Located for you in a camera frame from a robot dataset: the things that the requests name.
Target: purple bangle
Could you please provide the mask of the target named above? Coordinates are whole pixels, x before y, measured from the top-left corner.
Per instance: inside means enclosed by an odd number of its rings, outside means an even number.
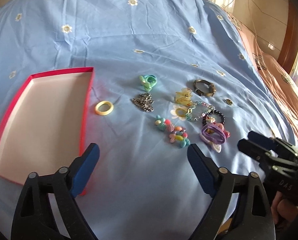
[[[214,135],[217,135],[217,138],[212,136],[211,134],[207,133],[207,129],[214,131]],[[201,134],[209,141],[213,142],[214,144],[223,144],[226,142],[226,135],[224,132],[216,125],[209,123],[205,125],[202,130]]]

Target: ring-shaped bracelet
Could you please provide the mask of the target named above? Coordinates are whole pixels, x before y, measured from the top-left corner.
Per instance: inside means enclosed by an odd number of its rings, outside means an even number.
[[[202,119],[202,125],[205,126],[207,124],[207,121],[206,121],[206,117],[209,115],[209,114],[216,114],[216,115],[219,115],[220,118],[221,118],[221,122],[222,124],[225,124],[225,117],[222,113],[220,113],[218,110],[214,109],[214,110],[211,110],[210,113],[206,114],[203,119]]]
[[[197,105],[201,105],[201,106],[205,106],[207,108],[209,108],[208,110],[204,111],[199,117],[195,117],[193,118],[191,116],[192,114],[192,110],[196,108]],[[201,101],[196,101],[192,107],[190,107],[187,111],[187,113],[185,114],[186,119],[190,122],[197,122],[200,118],[205,117],[207,114],[209,114],[211,111],[215,110],[215,107],[212,105],[209,105],[205,102],[201,102]]]
[[[212,135],[207,132],[207,129],[213,131]],[[224,144],[227,140],[225,133],[213,123],[209,123],[205,125],[202,130],[201,134],[209,141],[213,142],[214,144]]]

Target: metal bolt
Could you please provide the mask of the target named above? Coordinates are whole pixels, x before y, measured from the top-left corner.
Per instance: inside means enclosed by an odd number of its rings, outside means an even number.
[[[258,173],[254,172],[254,171],[250,172],[250,175],[253,178],[258,178],[259,177]]]
[[[33,179],[33,178],[35,178],[36,176],[37,176],[37,173],[36,173],[36,172],[32,172],[32,173],[30,173],[30,174],[28,175],[28,178]]]
[[[61,174],[64,174],[67,171],[68,171],[68,168],[67,167],[62,167],[62,168],[59,169],[59,173],[61,173]]]
[[[225,167],[220,167],[219,172],[222,174],[226,174],[226,173],[228,173],[228,170]]]

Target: bed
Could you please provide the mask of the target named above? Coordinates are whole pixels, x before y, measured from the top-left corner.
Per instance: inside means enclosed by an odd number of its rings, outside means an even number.
[[[30,75],[76,67],[95,71],[84,146],[97,143],[100,160],[76,201],[99,239],[188,239],[209,206],[186,148],[169,143],[154,125],[156,115],[186,127],[191,143],[232,173],[264,177],[237,149],[251,130],[298,145],[236,26],[207,0],[12,0],[0,8],[0,121]],[[151,113],[131,102],[144,93],[144,74],[158,78]],[[225,116],[231,136],[220,153],[199,139],[200,121],[175,114],[175,93],[193,89],[196,79],[217,89],[213,97],[193,93],[192,100]],[[114,104],[110,115],[94,113],[103,100]],[[20,191],[0,177],[0,230],[9,238]]]

